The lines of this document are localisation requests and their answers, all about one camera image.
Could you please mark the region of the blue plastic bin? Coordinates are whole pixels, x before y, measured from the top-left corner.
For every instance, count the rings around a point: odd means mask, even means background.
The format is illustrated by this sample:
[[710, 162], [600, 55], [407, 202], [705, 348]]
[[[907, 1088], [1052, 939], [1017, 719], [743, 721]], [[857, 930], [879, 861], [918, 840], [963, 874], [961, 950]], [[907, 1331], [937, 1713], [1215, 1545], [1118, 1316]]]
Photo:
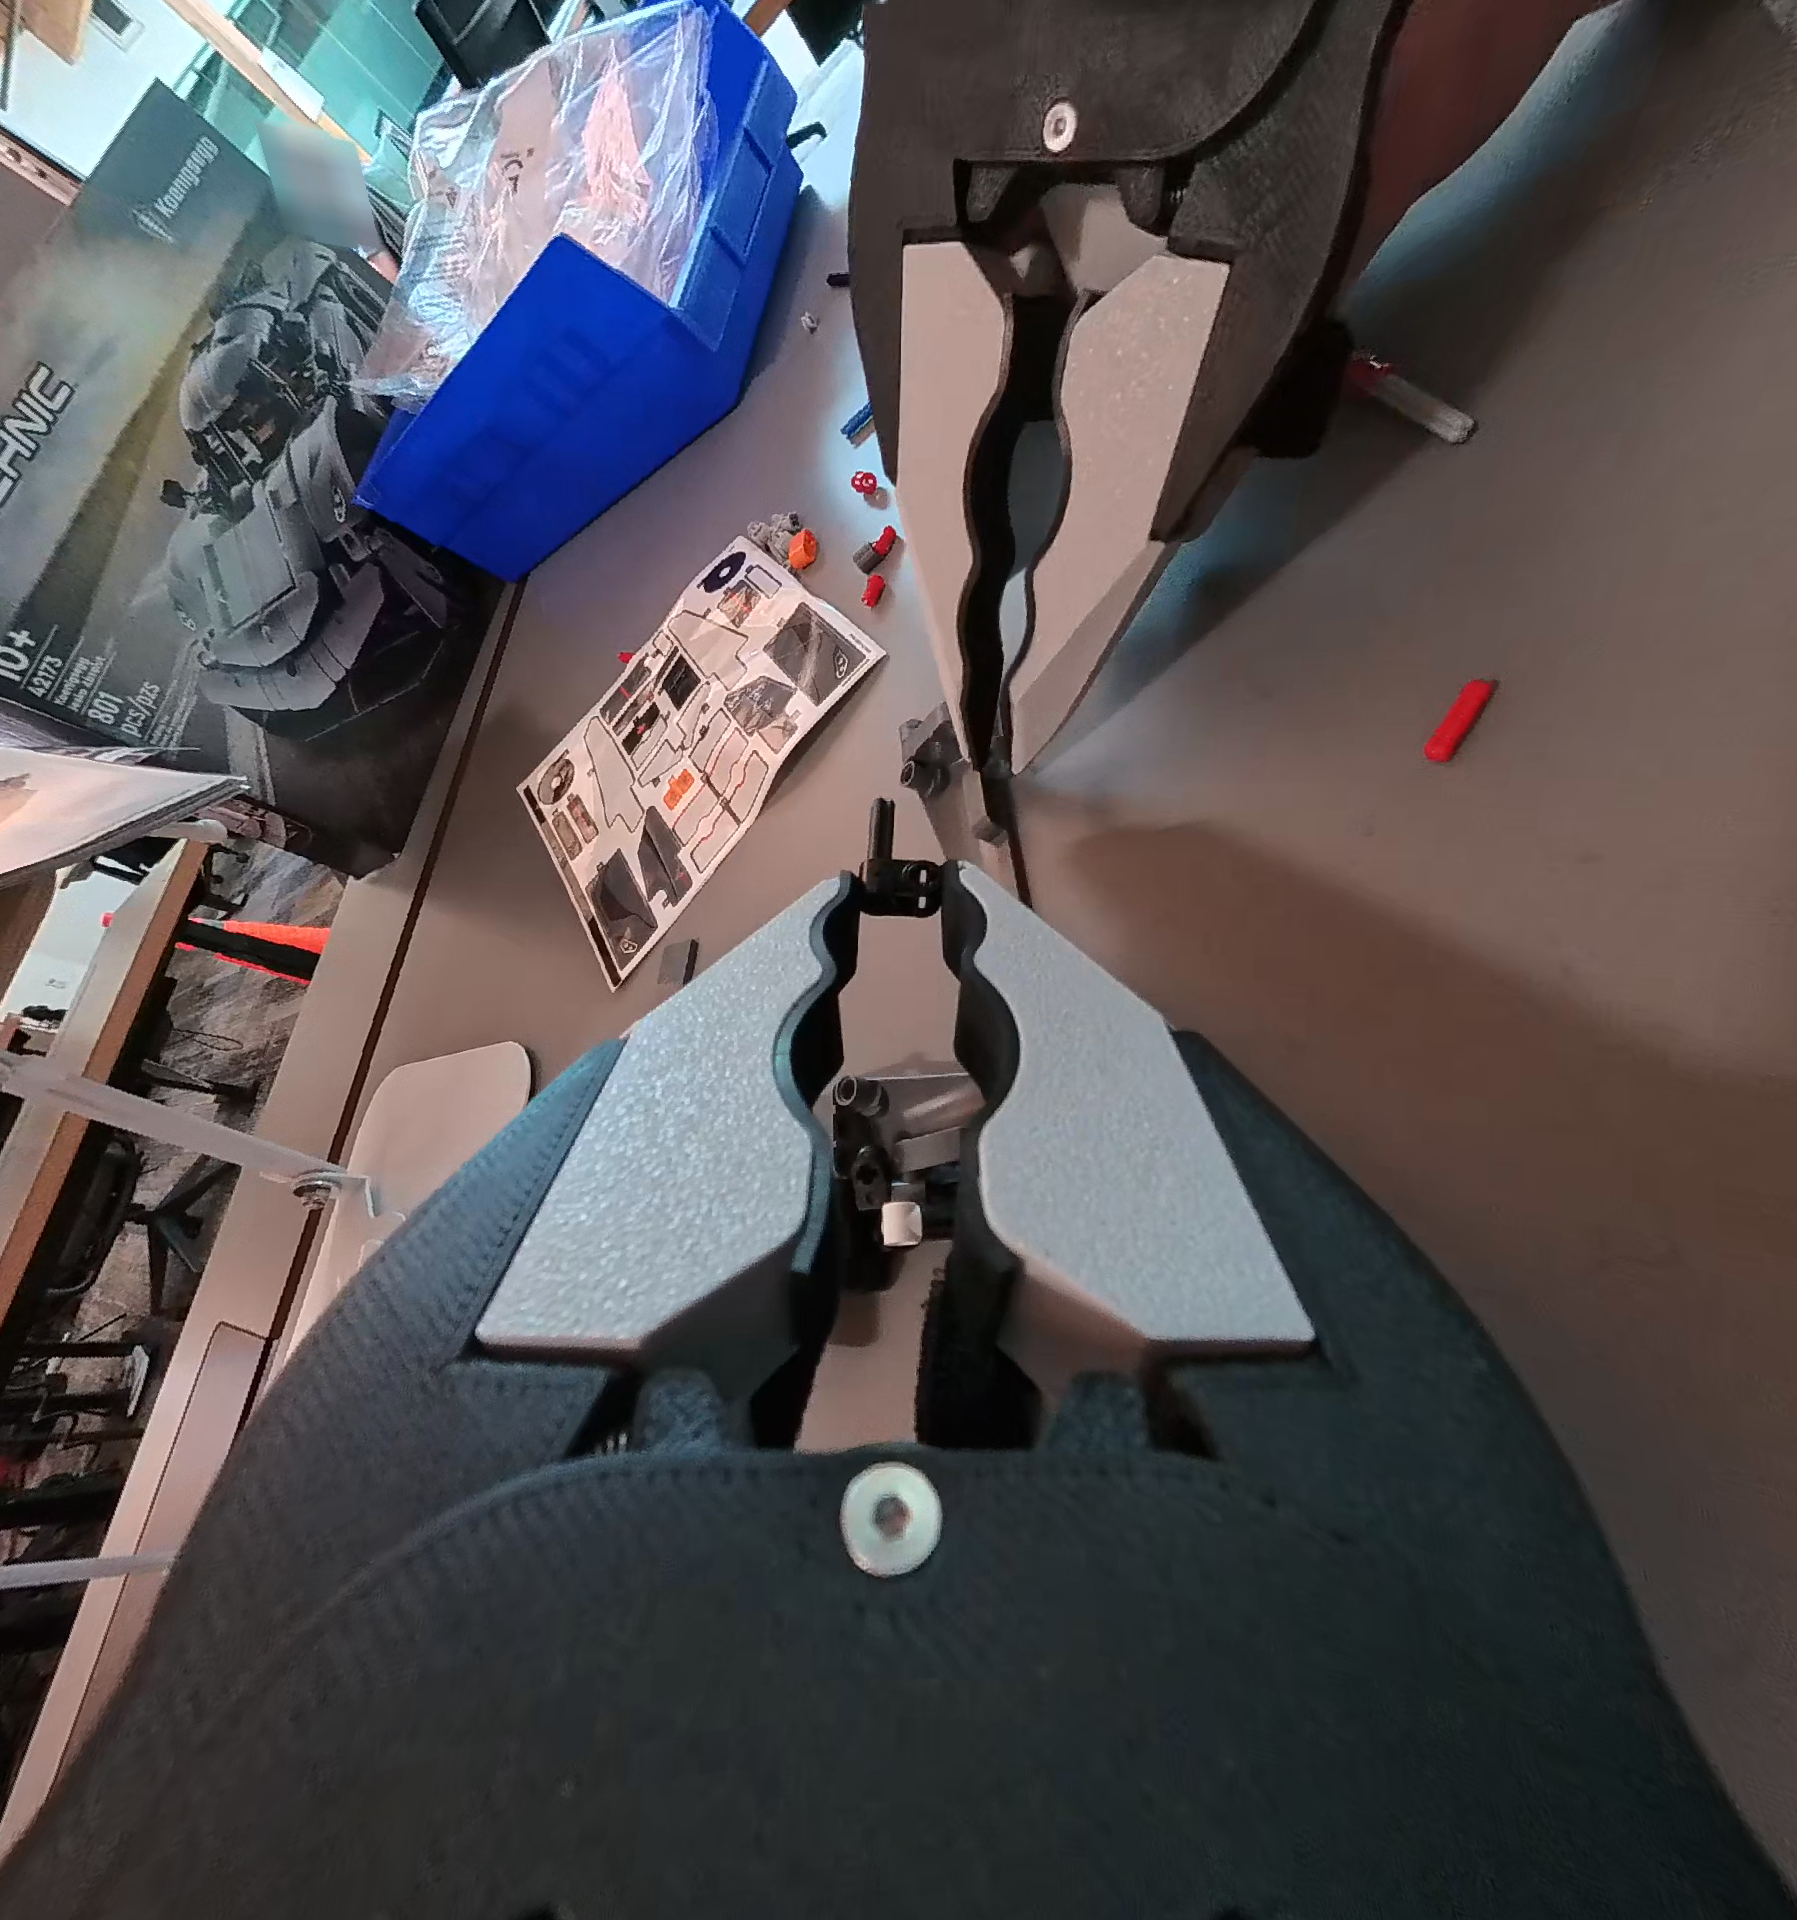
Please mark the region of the blue plastic bin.
[[710, 35], [715, 156], [673, 302], [556, 239], [418, 412], [396, 412], [357, 504], [525, 579], [739, 400], [804, 187], [794, 85], [725, 6], [641, 23]]

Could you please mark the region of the dark lego set box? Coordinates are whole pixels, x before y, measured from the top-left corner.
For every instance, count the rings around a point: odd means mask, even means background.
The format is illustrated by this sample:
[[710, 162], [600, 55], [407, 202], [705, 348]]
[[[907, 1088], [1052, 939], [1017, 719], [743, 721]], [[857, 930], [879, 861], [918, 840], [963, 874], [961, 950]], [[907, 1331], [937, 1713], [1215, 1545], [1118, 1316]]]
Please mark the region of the dark lego set box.
[[388, 296], [159, 84], [0, 298], [0, 709], [231, 777], [349, 876], [405, 848], [503, 599], [365, 502]]

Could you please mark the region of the grey lego wing assembly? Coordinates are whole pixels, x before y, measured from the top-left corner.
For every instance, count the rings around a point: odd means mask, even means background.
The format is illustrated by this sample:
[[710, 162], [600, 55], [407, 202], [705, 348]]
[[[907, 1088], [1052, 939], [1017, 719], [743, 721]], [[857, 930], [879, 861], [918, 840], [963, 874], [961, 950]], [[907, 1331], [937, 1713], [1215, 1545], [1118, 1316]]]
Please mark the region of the grey lego wing assembly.
[[925, 805], [944, 861], [977, 863], [1030, 907], [1030, 884], [1017, 835], [1004, 762], [975, 766], [958, 744], [946, 705], [901, 728], [901, 781]]
[[847, 1295], [886, 1292], [903, 1258], [954, 1235], [983, 1093], [970, 1075], [940, 1065], [839, 1075], [830, 1103], [838, 1282]]

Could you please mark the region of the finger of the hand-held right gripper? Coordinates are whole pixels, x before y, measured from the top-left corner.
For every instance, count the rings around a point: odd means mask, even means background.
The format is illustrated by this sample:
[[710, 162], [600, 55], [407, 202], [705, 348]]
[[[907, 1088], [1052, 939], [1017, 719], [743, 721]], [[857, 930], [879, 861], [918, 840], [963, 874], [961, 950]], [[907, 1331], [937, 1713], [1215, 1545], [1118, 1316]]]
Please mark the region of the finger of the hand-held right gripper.
[[1226, 262], [1160, 253], [1066, 338], [1062, 508], [1026, 572], [1026, 646], [1006, 674], [1015, 775], [1067, 725], [1171, 558], [1153, 527], [1228, 280]]
[[1017, 270], [1000, 245], [904, 251], [896, 492], [941, 691], [981, 772], [1000, 750], [1001, 611], [1017, 558], [1015, 349]]

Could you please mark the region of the open instruction booklet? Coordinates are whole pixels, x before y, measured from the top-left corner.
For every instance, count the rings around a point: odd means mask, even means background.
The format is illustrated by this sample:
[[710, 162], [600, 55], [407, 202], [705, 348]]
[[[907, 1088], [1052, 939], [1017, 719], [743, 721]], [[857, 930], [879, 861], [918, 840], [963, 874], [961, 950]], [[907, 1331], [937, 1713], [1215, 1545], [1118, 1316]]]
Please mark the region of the open instruction booklet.
[[246, 781], [0, 744], [0, 890], [200, 818]]

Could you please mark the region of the grey lego axle, red bush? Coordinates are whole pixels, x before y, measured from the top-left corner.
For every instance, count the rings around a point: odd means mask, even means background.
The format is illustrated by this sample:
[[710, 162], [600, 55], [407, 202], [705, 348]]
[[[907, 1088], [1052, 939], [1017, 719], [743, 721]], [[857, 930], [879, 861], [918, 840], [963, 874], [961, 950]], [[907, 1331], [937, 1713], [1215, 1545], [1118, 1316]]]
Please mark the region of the grey lego axle, red bush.
[[1471, 412], [1432, 396], [1392, 361], [1366, 349], [1355, 349], [1346, 361], [1346, 391], [1388, 408], [1394, 418], [1448, 446], [1462, 446], [1478, 434], [1478, 421]]

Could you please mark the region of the orange cone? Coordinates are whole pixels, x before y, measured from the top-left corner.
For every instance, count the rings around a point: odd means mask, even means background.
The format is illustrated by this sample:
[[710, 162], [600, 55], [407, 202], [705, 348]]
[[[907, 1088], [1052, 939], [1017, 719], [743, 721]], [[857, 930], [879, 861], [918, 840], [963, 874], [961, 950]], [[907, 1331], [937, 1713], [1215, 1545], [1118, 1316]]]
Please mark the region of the orange cone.
[[310, 983], [327, 939], [327, 927], [190, 919], [174, 947], [281, 981]]

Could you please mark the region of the lego sticker sheet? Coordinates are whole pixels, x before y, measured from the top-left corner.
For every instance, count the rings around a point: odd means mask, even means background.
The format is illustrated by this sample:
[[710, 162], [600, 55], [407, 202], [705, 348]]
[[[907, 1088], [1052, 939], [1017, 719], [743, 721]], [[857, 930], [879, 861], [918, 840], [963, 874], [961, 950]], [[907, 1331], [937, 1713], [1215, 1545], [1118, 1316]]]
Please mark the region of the lego sticker sheet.
[[519, 804], [612, 993], [886, 651], [748, 537], [703, 567]]

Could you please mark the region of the clear plastic bag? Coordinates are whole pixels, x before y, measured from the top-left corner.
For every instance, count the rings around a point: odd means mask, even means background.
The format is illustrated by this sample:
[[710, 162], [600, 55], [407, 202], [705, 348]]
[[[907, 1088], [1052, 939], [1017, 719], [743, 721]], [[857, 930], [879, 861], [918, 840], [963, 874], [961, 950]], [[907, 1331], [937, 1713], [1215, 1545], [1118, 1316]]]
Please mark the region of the clear plastic bag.
[[423, 408], [559, 239], [669, 302], [719, 145], [710, 51], [703, 6], [657, 6], [428, 110], [400, 274], [357, 396]]

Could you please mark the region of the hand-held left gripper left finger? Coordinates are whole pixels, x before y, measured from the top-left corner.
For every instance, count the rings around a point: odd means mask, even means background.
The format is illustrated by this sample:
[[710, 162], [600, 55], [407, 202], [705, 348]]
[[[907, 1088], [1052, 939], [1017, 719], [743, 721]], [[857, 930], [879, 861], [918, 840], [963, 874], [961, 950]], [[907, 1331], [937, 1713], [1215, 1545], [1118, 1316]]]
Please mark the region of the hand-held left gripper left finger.
[[587, 1062], [598, 1082], [474, 1326], [545, 1448], [686, 1373], [743, 1445], [794, 1448], [839, 1282], [832, 1144], [858, 885], [832, 876]]

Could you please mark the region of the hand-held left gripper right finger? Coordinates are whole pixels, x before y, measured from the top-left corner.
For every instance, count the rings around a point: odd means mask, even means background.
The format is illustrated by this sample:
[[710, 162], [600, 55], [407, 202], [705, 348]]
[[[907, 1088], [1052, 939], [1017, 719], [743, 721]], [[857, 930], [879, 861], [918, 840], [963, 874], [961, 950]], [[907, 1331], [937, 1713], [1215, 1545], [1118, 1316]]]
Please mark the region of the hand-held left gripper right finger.
[[983, 1108], [941, 1273], [941, 1445], [1017, 1448], [1081, 1378], [1315, 1348], [1166, 1018], [977, 863], [941, 880]]

